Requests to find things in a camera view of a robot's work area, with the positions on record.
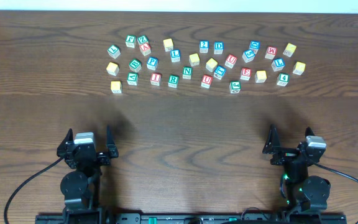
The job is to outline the green R block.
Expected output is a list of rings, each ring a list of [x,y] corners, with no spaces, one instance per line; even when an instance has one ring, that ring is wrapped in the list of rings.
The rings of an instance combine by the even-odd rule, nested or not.
[[[171,88],[177,88],[179,82],[179,76],[170,75],[168,79],[168,86]]]

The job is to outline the green N block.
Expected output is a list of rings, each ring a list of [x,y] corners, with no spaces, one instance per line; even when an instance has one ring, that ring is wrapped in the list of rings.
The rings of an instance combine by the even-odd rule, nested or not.
[[[183,67],[182,77],[185,80],[191,80],[193,69],[191,67]]]

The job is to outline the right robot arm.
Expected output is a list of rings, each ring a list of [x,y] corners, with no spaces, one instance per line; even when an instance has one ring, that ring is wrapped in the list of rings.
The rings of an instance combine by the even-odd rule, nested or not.
[[[292,216],[310,213],[318,215],[327,209],[331,184],[328,180],[308,173],[309,166],[319,162],[326,150],[326,142],[306,128],[305,140],[296,148],[283,147],[274,125],[270,126],[262,152],[272,155],[271,165],[284,169],[280,181],[280,192],[287,200],[288,208],[282,219],[290,221]]]

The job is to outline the red E block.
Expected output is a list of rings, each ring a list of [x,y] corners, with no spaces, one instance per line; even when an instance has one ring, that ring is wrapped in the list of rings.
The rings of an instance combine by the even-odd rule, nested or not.
[[[241,80],[249,81],[252,75],[252,70],[250,68],[242,68],[241,69]]]

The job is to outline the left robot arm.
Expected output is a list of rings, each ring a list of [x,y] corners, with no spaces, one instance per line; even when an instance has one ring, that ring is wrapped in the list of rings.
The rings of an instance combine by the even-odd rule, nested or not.
[[[106,150],[96,151],[94,134],[73,134],[70,129],[57,147],[57,156],[73,171],[60,183],[64,195],[63,223],[111,223],[109,212],[99,205],[101,167],[119,157],[110,128],[106,128]]]

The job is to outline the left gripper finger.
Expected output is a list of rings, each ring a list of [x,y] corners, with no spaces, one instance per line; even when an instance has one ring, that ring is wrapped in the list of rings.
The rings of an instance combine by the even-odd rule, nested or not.
[[[109,152],[116,152],[116,144],[109,126],[106,128],[106,147]]]
[[[63,139],[62,143],[61,143],[61,148],[62,149],[66,149],[67,145],[72,144],[73,143],[73,131],[70,128],[65,136],[65,138]]]

